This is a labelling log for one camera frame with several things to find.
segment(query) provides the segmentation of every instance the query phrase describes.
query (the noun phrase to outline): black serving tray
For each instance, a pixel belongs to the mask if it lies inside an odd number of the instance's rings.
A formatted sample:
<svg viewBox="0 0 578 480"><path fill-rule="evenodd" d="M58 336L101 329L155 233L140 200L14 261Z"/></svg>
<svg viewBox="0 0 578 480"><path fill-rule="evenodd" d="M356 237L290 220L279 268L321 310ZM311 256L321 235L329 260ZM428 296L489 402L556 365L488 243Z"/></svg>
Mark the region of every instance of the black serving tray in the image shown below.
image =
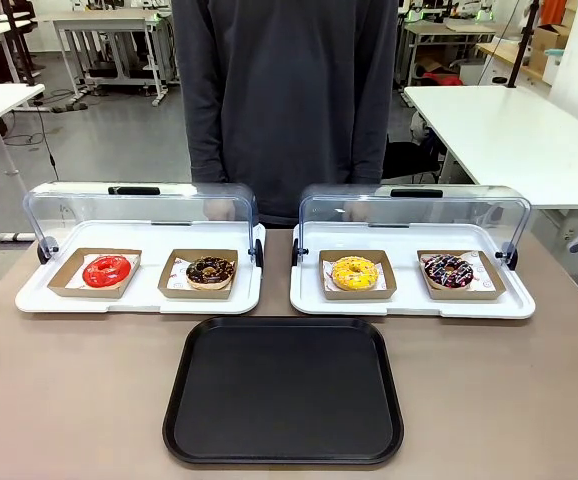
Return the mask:
<svg viewBox="0 0 578 480"><path fill-rule="evenodd" d="M200 323L163 424L169 451L200 464L375 464L403 434L382 336L353 318Z"/></svg>

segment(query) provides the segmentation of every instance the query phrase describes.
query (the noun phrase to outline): gray floor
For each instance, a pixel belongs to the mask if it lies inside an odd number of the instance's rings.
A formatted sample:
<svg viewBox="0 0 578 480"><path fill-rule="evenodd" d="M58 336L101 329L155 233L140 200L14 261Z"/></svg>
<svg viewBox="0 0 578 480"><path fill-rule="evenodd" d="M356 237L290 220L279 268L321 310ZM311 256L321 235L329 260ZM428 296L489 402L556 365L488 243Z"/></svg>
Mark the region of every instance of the gray floor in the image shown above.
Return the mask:
<svg viewBox="0 0 578 480"><path fill-rule="evenodd" d="M43 55L37 63L46 69L37 81L47 87L46 95L69 88L61 57ZM61 180L69 181L151 181L187 182L190 180L189 154L185 135L184 111L178 87L159 107L151 99L112 94L86 97L89 110L63 114L43 114L47 140L57 163ZM52 105L61 106L64 101ZM404 108L394 95L390 117L392 141L408 141L412 109ZM14 116L5 116L12 126ZM24 142L14 135L40 132L36 113L15 114L15 128L8 134L10 143ZM28 188L55 179L44 144L10 147ZM16 183L3 174L0 162L0 232L30 231L21 207Z"/></svg>

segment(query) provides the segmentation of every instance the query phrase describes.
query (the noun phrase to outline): black pole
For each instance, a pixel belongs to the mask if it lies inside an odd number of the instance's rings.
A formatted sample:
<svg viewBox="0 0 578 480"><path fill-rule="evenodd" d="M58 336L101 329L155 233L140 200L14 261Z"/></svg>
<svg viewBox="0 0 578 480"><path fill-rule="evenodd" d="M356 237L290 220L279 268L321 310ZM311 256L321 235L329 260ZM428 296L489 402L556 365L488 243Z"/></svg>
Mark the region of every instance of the black pole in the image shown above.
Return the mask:
<svg viewBox="0 0 578 480"><path fill-rule="evenodd" d="M533 23L536 20L536 15L538 14L539 8L540 0L533 0L529 6L529 18L527 19L527 26L522 32L522 40L520 41L520 45L518 45L518 55L516 56L516 61L513 64L513 70L511 70L511 77L509 77L507 88L516 88L516 78L518 78L518 72L520 72L520 67L522 66L522 58L525 56L525 50L527 50L529 37L531 37L531 32L533 31Z"/></svg>
<svg viewBox="0 0 578 480"><path fill-rule="evenodd" d="M1 0L2 4L2 11L5 15L7 15L7 20L9 21L9 27L11 28L11 33L13 34L13 41L16 45L16 51L18 52L18 57L22 62L22 71L27 77L27 84L30 87L33 87L36 82L31 75L31 66L27 62L27 56L25 55L25 50L22 46L22 41L20 40L20 32L18 31L18 27L16 27L16 20L13 18L13 11L11 10L11 4L9 0Z"/></svg>

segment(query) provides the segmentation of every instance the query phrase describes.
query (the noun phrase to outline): chocolate glazed donut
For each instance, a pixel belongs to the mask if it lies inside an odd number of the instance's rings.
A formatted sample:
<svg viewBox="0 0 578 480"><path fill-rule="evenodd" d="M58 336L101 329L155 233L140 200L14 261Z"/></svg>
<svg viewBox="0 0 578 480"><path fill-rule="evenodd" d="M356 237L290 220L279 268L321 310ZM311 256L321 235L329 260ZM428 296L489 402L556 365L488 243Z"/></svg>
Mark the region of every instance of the chocolate glazed donut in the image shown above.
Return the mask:
<svg viewBox="0 0 578 480"><path fill-rule="evenodd" d="M425 273L438 289L466 288L473 280L473 268L454 255L436 255L425 262Z"/></svg>
<svg viewBox="0 0 578 480"><path fill-rule="evenodd" d="M187 280L198 290L220 290L233 277L230 261L218 257L200 257L187 267Z"/></svg>

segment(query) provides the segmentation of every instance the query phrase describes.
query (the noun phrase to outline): brown paper tray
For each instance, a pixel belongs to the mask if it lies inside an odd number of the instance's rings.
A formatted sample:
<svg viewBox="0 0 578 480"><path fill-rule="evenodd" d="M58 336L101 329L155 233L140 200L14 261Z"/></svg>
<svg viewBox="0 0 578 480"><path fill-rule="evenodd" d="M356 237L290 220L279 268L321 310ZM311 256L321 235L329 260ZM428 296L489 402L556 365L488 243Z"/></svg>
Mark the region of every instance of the brown paper tray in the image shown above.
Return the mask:
<svg viewBox="0 0 578 480"><path fill-rule="evenodd" d="M78 269L82 266L86 255L138 255L136 266L122 282L111 287L97 289L66 288L66 285L73 278ZM82 297L82 298L121 298L129 286L131 279L140 267L140 256L142 250L129 250L123 248L79 248L71 254L69 259L56 272L47 288L61 297Z"/></svg>
<svg viewBox="0 0 578 480"><path fill-rule="evenodd" d="M381 263L387 288L385 290L365 290L362 292L335 292L326 290L324 288L325 273L322 268L322 262L336 262L343 257L352 256L364 257L375 264ZM398 288L396 276L393 268L391 268L391 262L389 262L389 257L384 250L321 250L318 264L320 269L320 283L322 284L327 300L385 300L391 298Z"/></svg>
<svg viewBox="0 0 578 480"><path fill-rule="evenodd" d="M488 291L488 292L474 292L469 290L438 290L434 288L433 282L429 280L429 277L425 274L424 266L420 261L420 258L423 255L455 255L460 256L464 255L467 252L471 252L472 250L418 250L418 264L420 265L420 271L422 272L422 277L425 279L425 283L427 284L427 289L429 290L429 296L434 300L495 300L500 295L502 295L507 289L505 288L505 284L498 275L496 268L493 264L489 261L489 258L485 254L485 252L479 251L478 254L480 256L480 261L482 262L487 275L491 279L493 286L495 287L495 291Z"/></svg>
<svg viewBox="0 0 578 480"><path fill-rule="evenodd" d="M173 268L173 262L176 258L181 258L187 262L193 262L200 257L220 257L230 262L234 262L233 265L233 277L229 284L220 290L180 290L167 288L167 283L169 282L169 275L171 274L171 269ZM238 274L238 250L220 250L220 249L175 249L169 255L167 263L165 263L162 269L162 274L160 275L160 281L158 282L158 290L167 298L205 298L214 300L226 300L231 294L231 287L236 281L236 275Z"/></svg>

